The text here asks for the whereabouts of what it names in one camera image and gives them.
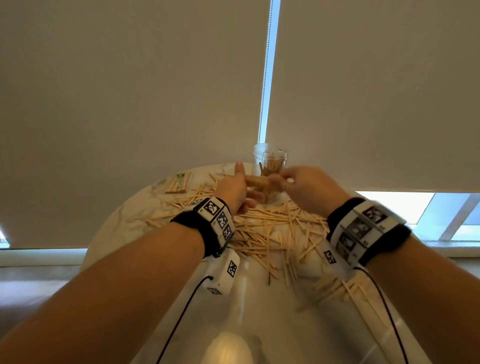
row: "person's left hand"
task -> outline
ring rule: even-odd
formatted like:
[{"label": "person's left hand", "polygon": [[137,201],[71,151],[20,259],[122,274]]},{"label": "person's left hand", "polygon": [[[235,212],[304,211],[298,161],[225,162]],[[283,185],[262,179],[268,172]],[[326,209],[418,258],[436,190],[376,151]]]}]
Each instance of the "person's left hand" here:
[{"label": "person's left hand", "polygon": [[245,167],[242,162],[235,164],[235,176],[225,177],[218,185],[214,197],[221,198],[227,204],[232,216],[242,215],[248,209],[257,206],[255,200],[261,201],[263,194],[247,190]]}]

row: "wristband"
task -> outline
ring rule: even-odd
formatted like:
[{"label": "wristband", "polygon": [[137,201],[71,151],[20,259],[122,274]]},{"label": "wristband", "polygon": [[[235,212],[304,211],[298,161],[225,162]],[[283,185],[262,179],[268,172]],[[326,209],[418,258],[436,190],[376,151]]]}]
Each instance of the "wristband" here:
[{"label": "wristband", "polygon": [[180,212],[171,222],[198,230],[204,241],[204,258],[219,257],[235,231],[227,204],[216,197],[203,199],[193,210]]},{"label": "wristband", "polygon": [[340,258],[350,267],[357,263],[366,265],[377,254],[395,250],[411,233],[404,225],[405,220],[395,213],[377,202],[359,197],[348,200],[332,212],[327,223],[330,228],[327,240],[335,251],[335,254],[330,251],[332,259],[327,260],[333,264],[333,260],[336,263]]}]

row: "wire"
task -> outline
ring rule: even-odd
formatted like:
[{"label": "wire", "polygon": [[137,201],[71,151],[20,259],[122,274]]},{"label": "wire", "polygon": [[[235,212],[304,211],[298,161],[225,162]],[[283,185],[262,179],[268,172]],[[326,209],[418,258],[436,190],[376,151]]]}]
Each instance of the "wire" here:
[{"label": "wire", "polygon": [[393,321],[392,314],[390,313],[390,310],[388,309],[387,302],[385,301],[384,295],[382,294],[382,291],[380,290],[380,287],[378,287],[378,284],[373,280],[372,276],[365,269],[360,268],[360,267],[354,267],[353,269],[361,270],[363,273],[365,273],[368,276],[368,278],[370,278],[370,280],[373,282],[375,287],[377,288],[377,291],[380,294],[380,298],[382,299],[382,301],[384,303],[385,310],[387,310],[388,318],[390,319],[390,322],[392,323],[396,339],[398,340],[398,344],[400,345],[400,349],[402,350],[403,358],[405,359],[405,363],[408,364],[407,353],[405,352],[405,348],[403,347],[402,339],[400,338],[400,335],[399,335],[399,333],[396,329],[395,322]]},{"label": "wire", "polygon": [[206,276],[206,277],[204,277],[204,278],[200,281],[200,283],[197,284],[197,287],[195,287],[195,289],[193,290],[193,293],[192,293],[192,295],[190,296],[190,299],[188,300],[187,304],[185,305],[185,308],[183,309],[183,312],[181,313],[181,315],[180,315],[177,323],[175,324],[175,327],[173,328],[172,333],[171,333],[170,336],[168,337],[167,342],[165,343],[165,346],[163,347],[163,350],[162,350],[162,352],[160,353],[160,356],[158,357],[158,360],[156,361],[156,364],[158,364],[158,363],[160,362],[160,359],[162,359],[163,354],[165,353],[165,349],[167,348],[168,344],[170,343],[170,340],[171,340],[173,334],[175,333],[175,330],[177,329],[177,327],[178,327],[178,325],[179,325],[179,323],[180,323],[183,315],[185,314],[185,311],[187,311],[188,305],[190,304],[190,301],[192,300],[192,298],[193,298],[193,296],[195,295],[195,293],[197,292],[197,289],[198,289],[198,288],[200,287],[200,285],[201,285],[204,281],[206,281],[207,279],[212,280],[213,277],[212,277],[212,276]]}]

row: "jar of wooden sticks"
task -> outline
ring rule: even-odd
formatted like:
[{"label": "jar of wooden sticks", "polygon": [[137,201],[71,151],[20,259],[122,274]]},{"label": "jar of wooden sticks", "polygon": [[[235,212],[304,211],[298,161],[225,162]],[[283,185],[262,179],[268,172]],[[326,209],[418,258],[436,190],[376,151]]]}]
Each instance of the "jar of wooden sticks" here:
[{"label": "jar of wooden sticks", "polygon": [[[278,173],[285,166],[287,161],[287,152],[279,149],[272,143],[260,143],[253,149],[255,161],[252,166],[252,174],[255,176],[268,176],[272,173]],[[265,195],[262,203],[272,204],[278,200],[279,193],[270,191],[267,188],[261,189]]]}]

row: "person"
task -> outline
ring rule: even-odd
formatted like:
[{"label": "person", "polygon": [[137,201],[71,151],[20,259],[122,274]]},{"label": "person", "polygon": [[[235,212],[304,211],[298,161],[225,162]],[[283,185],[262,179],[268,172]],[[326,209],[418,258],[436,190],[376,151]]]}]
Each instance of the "person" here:
[{"label": "person", "polygon": [[[351,196],[320,168],[269,176],[302,209],[327,217]],[[255,206],[235,166],[215,194],[232,214]],[[0,363],[130,363],[204,256],[200,233],[166,224],[99,260],[0,342]],[[480,363],[480,281],[413,234],[366,265],[434,364]]]}]

